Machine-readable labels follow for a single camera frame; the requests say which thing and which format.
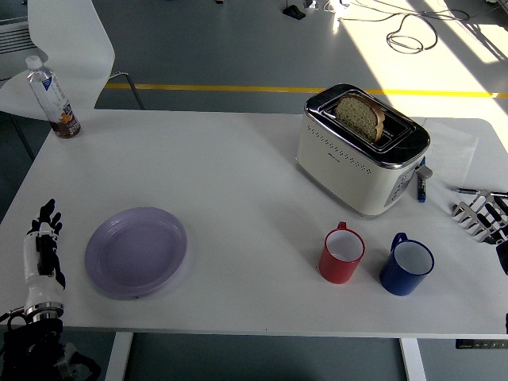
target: robot finger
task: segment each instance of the robot finger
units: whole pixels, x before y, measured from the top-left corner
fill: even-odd
[[[39,221],[47,222],[48,224],[51,222],[51,215],[55,210],[55,199],[52,198],[48,201],[46,205],[40,208],[39,212]]]
[[[62,229],[62,223],[59,222],[58,224],[56,224],[56,226],[53,228],[53,232],[54,234],[56,234],[58,236],[58,233],[60,232],[60,230]]]
[[[61,212],[58,212],[57,214],[55,214],[55,216],[53,217],[53,219],[51,220],[51,222],[49,223],[49,225],[53,228],[53,230],[55,229],[58,221],[60,221],[60,219],[62,218],[62,213]]]

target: mug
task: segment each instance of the mug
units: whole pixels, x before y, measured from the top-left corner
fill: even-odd
[[[397,233],[390,257],[379,274],[383,287],[394,295],[405,296],[434,269],[434,257],[421,242]]]
[[[345,283],[365,253],[365,243],[357,232],[340,222],[325,238],[319,272],[331,283]]]

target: plate rim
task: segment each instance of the plate rim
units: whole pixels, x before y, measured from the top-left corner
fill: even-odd
[[[100,257],[100,253],[97,253],[97,250],[92,250],[92,245],[95,243],[94,240],[97,240],[101,231],[104,229],[108,229],[115,220],[118,220],[122,214],[132,214],[136,213],[136,211],[143,212],[152,212],[159,213],[167,218],[171,222],[171,227],[176,227],[177,233],[175,233],[178,244],[181,245],[181,254],[179,255],[178,263],[174,271],[170,274],[162,274],[159,278],[155,279],[153,282],[149,284],[145,284],[142,286],[129,287],[126,285],[121,285],[116,283],[118,288],[108,287],[107,284],[100,282],[100,271],[97,270],[97,260]],[[169,213],[166,210],[152,207],[152,206],[140,206],[135,208],[130,208],[127,210],[122,210],[121,212],[116,213],[115,215],[107,218],[90,236],[90,239],[87,243],[87,247],[85,249],[85,268],[87,271],[88,278],[91,282],[101,291],[107,293],[110,296],[114,296],[115,298],[138,298],[140,296],[150,294],[162,286],[164,286],[167,282],[171,280],[175,276],[175,274],[182,267],[183,260],[187,254],[187,232],[183,227],[182,222],[174,215]]]

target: toaster control panel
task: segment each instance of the toaster control panel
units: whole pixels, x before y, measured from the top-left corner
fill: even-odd
[[[413,177],[415,168],[416,166],[411,167],[409,170],[405,171],[397,178],[397,181],[395,182],[395,185],[391,190],[390,195],[388,196],[387,202],[384,204],[385,208],[394,202],[397,198],[399,198],[402,193],[404,193],[407,188],[407,184],[410,183],[410,180]]]

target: toaster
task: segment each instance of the toaster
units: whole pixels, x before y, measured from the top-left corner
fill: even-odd
[[[383,135],[375,143],[335,117],[346,94],[370,98],[385,113]],[[400,199],[429,145],[429,134],[416,122],[357,87],[339,84],[306,102],[296,159],[340,200],[375,216]]]

